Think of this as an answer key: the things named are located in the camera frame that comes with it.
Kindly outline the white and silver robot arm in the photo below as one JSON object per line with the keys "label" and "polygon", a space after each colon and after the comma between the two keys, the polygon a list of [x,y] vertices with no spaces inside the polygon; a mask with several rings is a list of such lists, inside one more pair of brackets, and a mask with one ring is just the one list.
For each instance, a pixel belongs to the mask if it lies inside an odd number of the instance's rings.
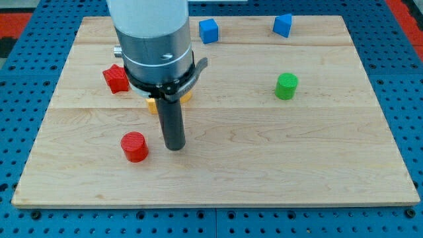
{"label": "white and silver robot arm", "polygon": [[186,0],[107,0],[130,87],[155,100],[167,149],[185,146],[180,98],[197,82]]}

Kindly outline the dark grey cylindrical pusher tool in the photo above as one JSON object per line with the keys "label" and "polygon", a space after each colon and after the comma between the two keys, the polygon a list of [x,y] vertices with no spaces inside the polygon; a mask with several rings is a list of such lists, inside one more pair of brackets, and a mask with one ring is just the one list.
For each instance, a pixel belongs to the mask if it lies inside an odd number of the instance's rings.
{"label": "dark grey cylindrical pusher tool", "polygon": [[171,151],[182,149],[186,144],[186,138],[180,101],[156,99],[155,103],[166,148]]}

